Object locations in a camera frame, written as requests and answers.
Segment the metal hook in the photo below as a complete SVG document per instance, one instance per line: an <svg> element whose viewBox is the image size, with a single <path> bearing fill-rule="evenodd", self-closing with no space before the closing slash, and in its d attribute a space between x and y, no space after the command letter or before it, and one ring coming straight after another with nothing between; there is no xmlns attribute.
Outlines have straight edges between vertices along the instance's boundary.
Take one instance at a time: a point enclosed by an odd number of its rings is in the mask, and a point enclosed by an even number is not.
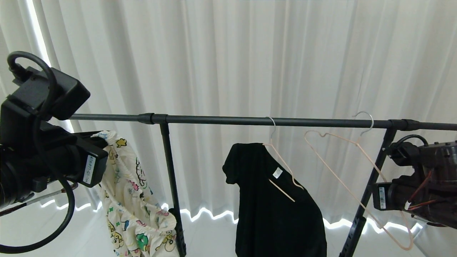
<svg viewBox="0 0 457 257"><path fill-rule="evenodd" d="M370 118L372 119L372 125L371 125L371 127L370 127L369 129L365 130L365 131L362 131L362 133L360 133L360 136L362 136L363 133L368 132L368 131L370 131L370 130L373 128L373 126L374 126L374 120L373 120L373 116L371 116L371 114L369 114L369 113L367 113L367 112L364 112L364 111L358 112L356 115L353 115L353 117L357 117L357 115L359 115L360 113L366 113L366 114L370 115Z"/></svg>
<svg viewBox="0 0 457 257"><path fill-rule="evenodd" d="M267 118L269 118L273 122L273 125L275 126L275 129L273 130L273 132L271 133L271 136L270 136L270 139L273 140L273 134L276 132L276 122L272 117L267 116Z"/></svg>

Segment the black metal pole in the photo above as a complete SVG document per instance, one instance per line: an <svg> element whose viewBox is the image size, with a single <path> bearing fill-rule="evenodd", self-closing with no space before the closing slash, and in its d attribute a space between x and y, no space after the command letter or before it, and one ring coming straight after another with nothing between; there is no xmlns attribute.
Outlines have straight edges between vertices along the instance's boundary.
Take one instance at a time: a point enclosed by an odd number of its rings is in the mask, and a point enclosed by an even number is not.
<svg viewBox="0 0 457 257"><path fill-rule="evenodd" d="M176 246L180 257L186 256L186 243L184 242L184 233L182 229L181 212L178 199L178 188L176 187L175 167L173 165L173 155L171 153L170 129L167 123L160 124L162 140L164 142L165 159L167 162L168 178L170 180L171 197L173 198L173 209L169 211L176 218Z"/></svg>
<svg viewBox="0 0 457 257"><path fill-rule="evenodd" d="M106 121L138 121L144 124L156 122L155 117L162 118L164 114L143 113L139 115L120 114L74 114L72 120L106 120ZM308 118L273 118L277 126L295 127L333 127L333 128L369 128L371 120L354 119L308 119ZM187 124L220 124L220 125L264 125L271 126L271 120L265 117L218 117L218 116L176 116L166 115L167 123ZM376 129L397 130L457 130L457 124L425 123L409 119L375 120L373 127Z"/></svg>
<svg viewBox="0 0 457 257"><path fill-rule="evenodd" d="M384 164L384 161L387 157L386 149L390 146L395 138L395 134L397 133L396 129L387 129L386 133L384 134L383 144L381 145L381 149L376 158L375 165L381 170ZM376 183L377 178L379 177L379 173L376 171L375 168L372 169L370 178L368 179L367 186L365 187L365 191L363 192L362 199L360 202L363 205L367 205L370 197L372 195L372 184ZM356 215L354 220L352 221L351 229L349 230L349 234L346 238L346 243L343 246L343 250L340 252L339 257L352 257L354 251L356 250L357 243L359 242L360 236L362 235L363 227L367 222L367 219L363 217L365 209L362 206L359 206L357 209Z"/></svg>

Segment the pink clothes hanger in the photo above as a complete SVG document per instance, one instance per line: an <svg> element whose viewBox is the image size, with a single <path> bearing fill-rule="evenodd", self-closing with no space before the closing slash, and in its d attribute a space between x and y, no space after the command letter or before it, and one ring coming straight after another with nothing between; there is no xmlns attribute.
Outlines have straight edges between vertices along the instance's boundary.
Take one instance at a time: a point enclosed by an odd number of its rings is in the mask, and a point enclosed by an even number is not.
<svg viewBox="0 0 457 257"><path fill-rule="evenodd" d="M278 155L279 159L284 163L284 165L287 167L288 169L288 172L292 175L292 182L295 186L301 188L304 190L304 188L300 185L298 185L296 182L295 182L295 179L293 177L293 172L292 170L290 169L289 165L287 165L287 163L284 161L284 159L281 157L281 155L279 154L279 152L276 150L275 146L273 145L273 134L276 132L276 123L275 121L273 120L273 118L271 117L267 117L267 118L270 118L270 120L273 122L273 125L275 126L275 129L273 130L273 133L271 133L271 136L270 136L270 143L269 144L263 144L265 146L271 146L273 148L273 150L275 151L275 153ZM290 197L286 192L284 192L279 186L277 186L273 181L271 181L271 179L268 179L275 187L277 187L283 194L285 194L289 199L291 199L293 202L295 202L294 199L292 199L292 197Z"/></svg>
<svg viewBox="0 0 457 257"><path fill-rule="evenodd" d="M357 115L359 115L360 113L366 113L368 115L370 115L369 113L367 112L358 112L356 115L354 115L353 117L356 117ZM346 190L351 194L351 196L360 204L360 206L362 206L365 211L374 219L374 221L378 224L378 226L380 226L386 233L387 235L392 238L392 240L400 247L402 248L403 250L411 250L414 246L414 241L413 241L413 235L411 233L411 229L409 228L409 224L408 224L408 221L404 215L404 213L402 211L400 211L401 213L401 216L406 224L406 228L408 229L408 235L409 235L409 246L408 247L405 247L403 245L400 244L400 242L389 232L387 231L387 229L381 224L381 222L379 222L378 219L376 219L374 217L374 215L371 213L371 211L368 210L368 208L362 204L362 202L354 195L354 193L352 193L352 191L343 183L343 181L336 175L336 173L329 167L329 165L323 160L323 158L317 153L317 151L314 149L314 147L310 144L310 142L306 139L306 134L308 132L316 132L319 134L320 137L325 137L326 135L330 135L330 136L334 136L334 137L337 137L339 139L342 139L344 141L347 141L351 144L354 144L356 145L360 151L363 153L363 155L370 161L370 163L373 165L373 167L376 169L376 171L379 173L379 175L381 176L381 178L384 180L384 182L387 182L387 179L386 177L382 174L382 172L379 170L379 168L375 165L375 163L373 162L373 160L370 158L370 156L368 156L368 154L365 152L365 150L360 146L359 144L359 141L360 141L360 138L362 137L362 135L365 133L365 132L368 132L370 131L372 128L373 128L373 125L374 125L374 120L373 120L373 117L370 115L371 119L372 119L372 125L371 127L368 129L368 130L365 130L363 131L362 133L360 133L360 136L359 138L356 140L356 141L352 141L352 140L349 140L349 139L346 139L346 138L343 138L343 137L340 137L338 135L335 135L335 134L332 134L332 133L324 133L324 134L321 134L319 131L316 131L316 130L309 130L309 131L306 131L305 132L305 135L304 135L304 138L305 138L305 141L306 143L309 145L309 147L311 147L311 149L313 150L313 152L317 155L317 157L323 162L323 164L328 168L328 170L330 170L330 172L332 172L332 174L336 177L336 179L338 179L338 181L346 188Z"/></svg>

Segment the metal rod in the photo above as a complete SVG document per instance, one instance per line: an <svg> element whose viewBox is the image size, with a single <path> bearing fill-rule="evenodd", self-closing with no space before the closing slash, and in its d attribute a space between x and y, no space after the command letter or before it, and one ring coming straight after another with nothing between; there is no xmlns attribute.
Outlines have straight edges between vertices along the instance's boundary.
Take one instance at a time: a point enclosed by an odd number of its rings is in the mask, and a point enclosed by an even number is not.
<svg viewBox="0 0 457 257"><path fill-rule="evenodd" d="M378 167L380 170L382 169L384 161L387 157L386 149L393 142L396 133L396 129L387 129L386 133L384 134L383 144L381 145L381 149L379 149L379 153L375 161L376 167ZM372 184L376 183L378 177L379 173L375 168L373 168L370 178L368 179L367 186L365 187L365 191L363 192L362 199L360 200L360 202L365 206L368 204L368 201L372 195ZM346 238L346 243L343 246L343 250L340 252L340 257L352 257L354 254L357 243L359 242L360 236L362 235L363 227L367 221L366 218L363 217L364 213L365 209L359 205L354 220L352 221L352 227L349 230L349 234Z"/></svg>
<svg viewBox="0 0 457 257"><path fill-rule="evenodd" d="M159 114L143 113L139 115L120 114L74 114L73 120L105 120L105 121L138 121L153 124L154 116ZM333 128L369 128L371 120L354 119L309 119L309 118L273 118L277 126L296 127L333 127ZM265 125L270 126L271 120L264 117L218 117L218 116L177 116L167 115L167 123L187 124L220 124L220 125ZM413 120L375 120L374 128L397 130L456 130L457 124L452 123L425 123Z"/></svg>
<svg viewBox="0 0 457 257"><path fill-rule="evenodd" d="M186 256L186 244L184 242L184 234L181 221L181 209L179 207L178 188L176 186L175 167L173 165L173 155L171 152L170 129L167 123L160 124L162 140L164 142L165 159L168 169L168 178L170 180L171 197L173 199L173 210L171 213L176 218L176 246L180 257Z"/></svg>

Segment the black t-shirt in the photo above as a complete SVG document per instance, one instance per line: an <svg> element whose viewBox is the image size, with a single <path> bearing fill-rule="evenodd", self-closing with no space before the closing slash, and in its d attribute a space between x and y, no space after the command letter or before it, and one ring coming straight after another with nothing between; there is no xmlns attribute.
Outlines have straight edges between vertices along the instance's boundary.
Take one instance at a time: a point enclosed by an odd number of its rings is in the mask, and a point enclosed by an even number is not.
<svg viewBox="0 0 457 257"><path fill-rule="evenodd" d="M319 207L263 144L234 144L222 169L226 183L239 185L238 257L327 256Z"/></svg>

